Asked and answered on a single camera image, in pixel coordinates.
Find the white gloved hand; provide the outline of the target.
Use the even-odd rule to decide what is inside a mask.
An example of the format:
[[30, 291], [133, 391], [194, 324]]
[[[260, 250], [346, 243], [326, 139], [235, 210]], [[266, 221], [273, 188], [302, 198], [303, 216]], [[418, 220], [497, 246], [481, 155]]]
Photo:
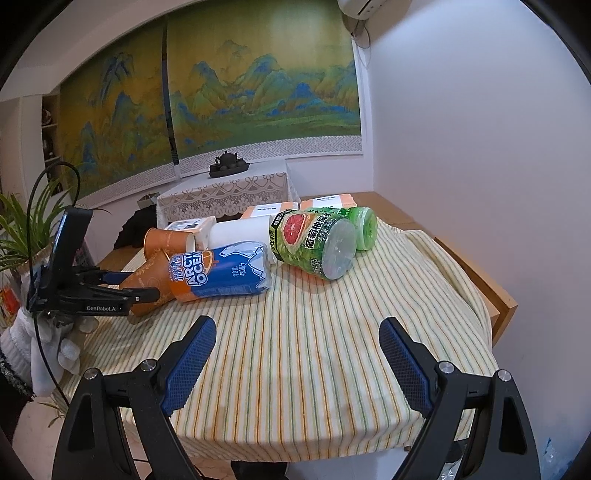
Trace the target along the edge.
[[1, 334], [1, 373], [29, 398], [49, 397], [64, 373], [80, 373], [85, 338], [97, 327], [94, 317], [34, 318], [20, 308]]

